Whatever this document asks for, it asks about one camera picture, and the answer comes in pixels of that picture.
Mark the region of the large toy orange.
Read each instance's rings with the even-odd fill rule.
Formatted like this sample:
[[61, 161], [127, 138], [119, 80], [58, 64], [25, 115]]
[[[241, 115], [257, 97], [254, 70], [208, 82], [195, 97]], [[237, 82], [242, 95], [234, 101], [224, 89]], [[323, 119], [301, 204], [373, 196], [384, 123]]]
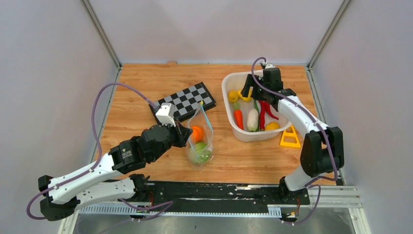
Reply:
[[204, 129], [197, 125], [192, 125], [191, 129], [192, 129], [191, 139], [195, 143], [202, 141], [204, 138]]

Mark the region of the yellow toy lemon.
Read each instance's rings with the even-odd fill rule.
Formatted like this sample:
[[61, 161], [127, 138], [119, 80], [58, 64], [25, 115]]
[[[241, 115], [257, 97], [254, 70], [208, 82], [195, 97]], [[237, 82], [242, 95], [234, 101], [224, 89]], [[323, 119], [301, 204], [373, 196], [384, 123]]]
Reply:
[[230, 103], [235, 103], [235, 102], [237, 102], [238, 99], [239, 99], [238, 92], [235, 91], [235, 90], [229, 91], [227, 97], [228, 97], [228, 101], [229, 101]]

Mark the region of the clear zip top bag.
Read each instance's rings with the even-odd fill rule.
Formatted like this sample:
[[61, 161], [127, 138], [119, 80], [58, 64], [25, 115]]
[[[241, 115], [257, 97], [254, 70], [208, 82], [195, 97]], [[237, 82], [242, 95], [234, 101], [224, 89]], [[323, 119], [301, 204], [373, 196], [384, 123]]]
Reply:
[[198, 102], [194, 115], [187, 122], [187, 127], [192, 130], [187, 141], [187, 158], [193, 167], [199, 169], [205, 167], [214, 157], [214, 131], [204, 107], [204, 101]]

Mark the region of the green toy cabbage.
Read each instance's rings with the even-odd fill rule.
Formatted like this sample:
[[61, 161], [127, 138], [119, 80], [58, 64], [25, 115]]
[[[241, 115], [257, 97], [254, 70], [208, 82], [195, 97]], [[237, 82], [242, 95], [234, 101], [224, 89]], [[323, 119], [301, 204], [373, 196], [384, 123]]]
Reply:
[[194, 145], [194, 149], [190, 148], [188, 153], [188, 158], [192, 163], [201, 165], [211, 159], [212, 152], [207, 148], [206, 143], [198, 142]]

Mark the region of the toy orange carrot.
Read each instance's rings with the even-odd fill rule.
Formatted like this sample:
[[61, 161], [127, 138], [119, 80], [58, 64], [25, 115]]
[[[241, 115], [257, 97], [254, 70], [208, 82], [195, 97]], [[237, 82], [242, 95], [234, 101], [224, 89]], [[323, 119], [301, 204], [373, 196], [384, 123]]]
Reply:
[[234, 119], [235, 119], [235, 122], [236, 122], [238, 128], [240, 128], [241, 130], [243, 130], [243, 129], [244, 129], [244, 125], [243, 125], [243, 114], [242, 114], [242, 112], [241, 112], [241, 110], [240, 110], [240, 106], [239, 106], [238, 101], [235, 101], [235, 102], [233, 103], [233, 106], [234, 106]]

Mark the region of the red toy chili pepper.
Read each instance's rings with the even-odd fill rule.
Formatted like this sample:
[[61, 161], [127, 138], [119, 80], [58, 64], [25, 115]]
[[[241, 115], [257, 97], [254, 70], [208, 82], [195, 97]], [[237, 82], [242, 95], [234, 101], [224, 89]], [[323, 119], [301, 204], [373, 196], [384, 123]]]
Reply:
[[272, 117], [273, 119], [279, 120], [279, 118], [278, 118], [277, 116], [275, 116], [275, 115], [271, 112], [271, 107], [270, 107], [269, 103], [266, 102], [266, 101], [264, 101], [263, 103], [264, 103], [265, 112], [266, 112], [270, 117]]

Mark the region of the white plastic basket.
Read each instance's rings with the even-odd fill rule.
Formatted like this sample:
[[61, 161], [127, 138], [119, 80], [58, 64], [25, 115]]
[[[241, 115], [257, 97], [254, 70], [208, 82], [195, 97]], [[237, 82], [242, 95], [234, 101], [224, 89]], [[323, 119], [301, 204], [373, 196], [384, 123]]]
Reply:
[[231, 73], [227, 75], [222, 81], [222, 94], [223, 94], [223, 102], [226, 109], [226, 114], [228, 121], [231, 125], [232, 132], [236, 139], [242, 142], [252, 142], [252, 141], [260, 141], [260, 140], [267, 140], [273, 139], [279, 134], [282, 134], [284, 130], [291, 126], [291, 122], [282, 114], [275, 111], [274, 108], [271, 108], [271, 113], [277, 116], [279, 119], [274, 119], [270, 115], [265, 114], [265, 125], [268, 125], [271, 122], [277, 122], [280, 126], [278, 129], [272, 131], [258, 131], [258, 132], [249, 132], [247, 130], [247, 116], [250, 110], [255, 108], [254, 101], [245, 102], [242, 99], [238, 100], [239, 109], [243, 114], [243, 125], [244, 129], [240, 129], [236, 124], [234, 113], [234, 105], [233, 103], [229, 102], [228, 93], [230, 91], [239, 91], [244, 87], [246, 78], [250, 75], [251, 72], [237, 72]]

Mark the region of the white toy radish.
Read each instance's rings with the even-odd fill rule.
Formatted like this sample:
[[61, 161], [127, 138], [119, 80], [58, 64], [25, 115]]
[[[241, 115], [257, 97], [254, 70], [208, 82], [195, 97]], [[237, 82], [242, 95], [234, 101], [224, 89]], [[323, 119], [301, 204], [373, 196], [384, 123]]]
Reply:
[[251, 109], [247, 115], [247, 129], [249, 132], [255, 132], [259, 127], [259, 113], [256, 109]]

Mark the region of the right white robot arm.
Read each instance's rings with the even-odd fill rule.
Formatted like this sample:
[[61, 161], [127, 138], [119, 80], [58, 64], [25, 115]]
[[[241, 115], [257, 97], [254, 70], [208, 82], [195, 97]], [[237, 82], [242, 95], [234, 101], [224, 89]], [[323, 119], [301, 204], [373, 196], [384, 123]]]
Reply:
[[284, 115], [303, 137], [300, 165], [291, 174], [280, 179], [278, 197], [283, 203], [291, 203], [313, 182], [326, 178], [344, 166], [343, 132], [317, 119], [301, 103], [296, 93], [283, 87], [279, 68], [264, 68], [262, 76], [250, 73], [246, 76], [242, 96], [270, 104]]

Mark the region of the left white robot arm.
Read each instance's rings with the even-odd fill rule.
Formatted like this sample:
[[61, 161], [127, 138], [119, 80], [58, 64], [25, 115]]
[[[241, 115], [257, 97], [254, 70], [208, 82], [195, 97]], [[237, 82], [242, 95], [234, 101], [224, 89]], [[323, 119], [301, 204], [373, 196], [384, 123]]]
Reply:
[[146, 200], [149, 196], [148, 178], [143, 174], [110, 180], [145, 168], [171, 147], [185, 147], [192, 132], [179, 121], [173, 125], [153, 125], [141, 135], [111, 148], [100, 161], [61, 177], [40, 177], [38, 187], [44, 196], [40, 201], [40, 212], [47, 220], [57, 221], [83, 207], [111, 199]]

